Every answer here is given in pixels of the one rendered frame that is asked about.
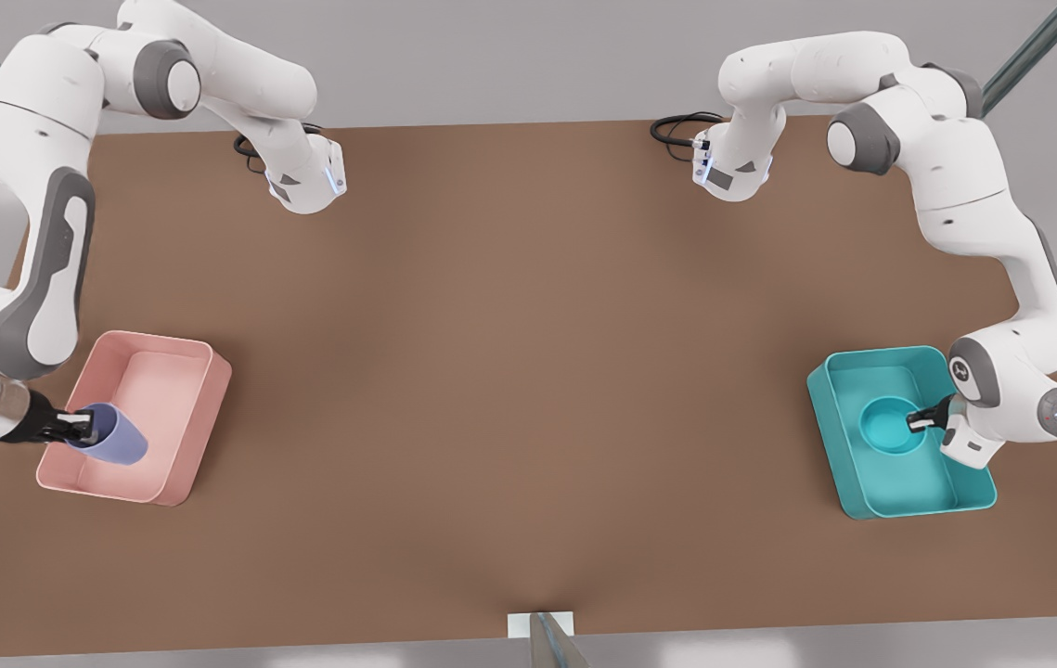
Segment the teal bowl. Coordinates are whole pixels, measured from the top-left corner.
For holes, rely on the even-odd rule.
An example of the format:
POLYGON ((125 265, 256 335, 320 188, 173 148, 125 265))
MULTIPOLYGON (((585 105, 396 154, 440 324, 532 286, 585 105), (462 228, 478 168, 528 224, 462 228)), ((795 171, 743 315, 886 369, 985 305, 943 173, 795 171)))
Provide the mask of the teal bowl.
POLYGON ((880 396, 871 398, 860 410, 859 434, 873 451, 905 456, 917 451, 925 432, 911 431, 909 415, 917 406, 909 398, 880 396))

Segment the blue cup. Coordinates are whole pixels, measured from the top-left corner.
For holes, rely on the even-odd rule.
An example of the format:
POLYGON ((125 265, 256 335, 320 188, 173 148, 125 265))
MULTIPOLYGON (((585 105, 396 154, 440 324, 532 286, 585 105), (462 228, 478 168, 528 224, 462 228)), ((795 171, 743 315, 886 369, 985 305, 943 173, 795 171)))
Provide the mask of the blue cup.
POLYGON ((75 416, 94 418, 95 440, 93 443, 66 443, 74 451, 120 466, 134 465, 148 452, 146 437, 115 405, 87 405, 75 416))

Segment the teal box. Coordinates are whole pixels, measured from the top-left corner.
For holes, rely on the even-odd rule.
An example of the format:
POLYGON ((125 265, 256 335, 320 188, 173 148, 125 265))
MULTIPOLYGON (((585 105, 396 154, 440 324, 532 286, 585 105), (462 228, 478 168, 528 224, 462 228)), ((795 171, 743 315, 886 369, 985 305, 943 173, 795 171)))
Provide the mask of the teal box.
POLYGON ((851 519, 986 511, 998 503, 990 470, 941 453, 939 429, 926 429, 917 451, 905 456, 873 451, 859 434, 860 410, 871 398, 909 398, 919 411, 956 393, 935 347, 834 353, 809 373, 806 388, 839 503, 851 519))

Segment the pink box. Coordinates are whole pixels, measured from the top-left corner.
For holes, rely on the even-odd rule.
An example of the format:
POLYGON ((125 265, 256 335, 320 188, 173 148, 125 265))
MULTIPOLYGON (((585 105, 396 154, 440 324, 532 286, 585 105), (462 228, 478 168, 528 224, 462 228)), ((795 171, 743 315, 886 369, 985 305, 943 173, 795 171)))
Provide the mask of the pink box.
POLYGON ((52 443, 37 466, 37 483, 122 502, 184 503, 229 381, 231 365, 209 344, 107 331, 88 355, 67 406, 117 406, 146 437, 148 452, 136 464, 120 466, 52 443))

